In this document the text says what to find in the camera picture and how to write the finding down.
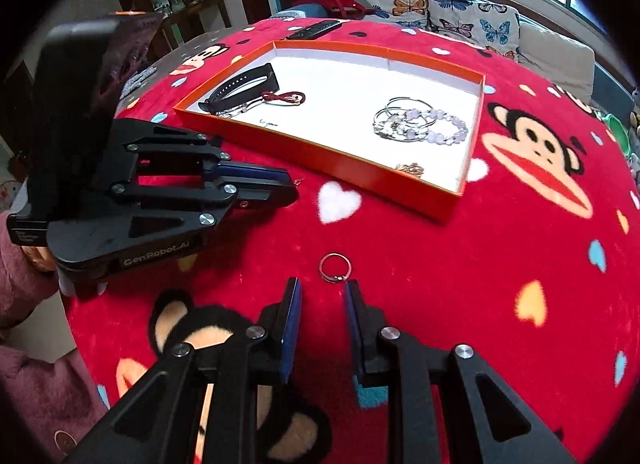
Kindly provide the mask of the maroon sleeve forearm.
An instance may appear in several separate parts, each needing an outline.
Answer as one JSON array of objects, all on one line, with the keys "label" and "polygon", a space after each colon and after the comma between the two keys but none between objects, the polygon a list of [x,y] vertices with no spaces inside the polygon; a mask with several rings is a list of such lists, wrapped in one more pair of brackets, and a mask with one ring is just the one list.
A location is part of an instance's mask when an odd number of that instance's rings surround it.
[{"label": "maroon sleeve forearm", "polygon": [[59,463],[107,406],[70,338],[44,247],[10,240],[1,214],[1,461]]}]

